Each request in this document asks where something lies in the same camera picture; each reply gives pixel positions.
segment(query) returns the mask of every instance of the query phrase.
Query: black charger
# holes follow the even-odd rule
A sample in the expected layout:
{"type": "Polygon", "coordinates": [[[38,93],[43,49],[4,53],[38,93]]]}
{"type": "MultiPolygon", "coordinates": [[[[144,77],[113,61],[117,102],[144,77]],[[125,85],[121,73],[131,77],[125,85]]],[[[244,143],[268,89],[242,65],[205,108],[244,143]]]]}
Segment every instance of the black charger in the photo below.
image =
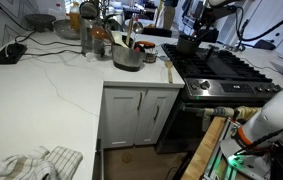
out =
{"type": "Polygon", "coordinates": [[[16,64],[28,48],[19,43],[8,44],[0,51],[0,64],[16,64]]]}

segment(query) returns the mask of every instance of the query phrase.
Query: kitchen cabinet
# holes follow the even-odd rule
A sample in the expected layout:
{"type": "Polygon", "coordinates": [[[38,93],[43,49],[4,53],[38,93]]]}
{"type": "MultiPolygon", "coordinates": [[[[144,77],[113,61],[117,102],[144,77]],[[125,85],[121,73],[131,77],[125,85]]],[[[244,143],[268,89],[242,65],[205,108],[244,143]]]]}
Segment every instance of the kitchen cabinet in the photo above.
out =
{"type": "Polygon", "coordinates": [[[178,89],[148,90],[134,138],[136,145],[157,142],[178,92],[178,89]]]}
{"type": "Polygon", "coordinates": [[[155,144],[179,89],[104,88],[104,148],[155,144]]]}
{"type": "Polygon", "coordinates": [[[146,89],[104,88],[101,121],[104,148],[132,146],[146,89]]]}

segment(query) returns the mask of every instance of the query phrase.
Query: metal bowl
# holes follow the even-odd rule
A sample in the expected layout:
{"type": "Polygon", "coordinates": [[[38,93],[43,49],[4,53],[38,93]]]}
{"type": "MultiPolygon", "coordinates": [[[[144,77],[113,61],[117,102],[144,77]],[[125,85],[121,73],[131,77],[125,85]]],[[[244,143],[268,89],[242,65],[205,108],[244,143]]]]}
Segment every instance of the metal bowl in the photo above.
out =
{"type": "Polygon", "coordinates": [[[70,28],[70,20],[67,19],[57,20],[54,21],[52,24],[58,36],[64,39],[72,39],[72,40],[80,39],[80,31],[70,28]]]}

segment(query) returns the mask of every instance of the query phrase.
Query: green light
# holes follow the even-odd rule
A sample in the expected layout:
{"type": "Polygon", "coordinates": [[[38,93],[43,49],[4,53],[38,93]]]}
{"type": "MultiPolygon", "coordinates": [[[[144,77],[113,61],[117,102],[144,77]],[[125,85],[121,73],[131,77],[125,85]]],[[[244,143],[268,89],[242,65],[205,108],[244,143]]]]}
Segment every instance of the green light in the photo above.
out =
{"type": "Polygon", "coordinates": [[[241,169],[242,168],[242,159],[241,156],[235,156],[232,155],[228,158],[228,162],[232,167],[235,167],[237,169],[241,169]]]}

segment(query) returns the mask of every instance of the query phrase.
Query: cooking pan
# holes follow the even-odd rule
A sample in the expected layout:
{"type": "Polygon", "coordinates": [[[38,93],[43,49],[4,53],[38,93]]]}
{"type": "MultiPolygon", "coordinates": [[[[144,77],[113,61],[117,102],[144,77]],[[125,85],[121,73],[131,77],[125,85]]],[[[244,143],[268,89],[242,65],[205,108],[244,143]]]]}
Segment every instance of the cooking pan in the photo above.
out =
{"type": "Polygon", "coordinates": [[[188,35],[180,35],[177,43],[177,51],[182,54],[195,54],[201,40],[188,35]]]}

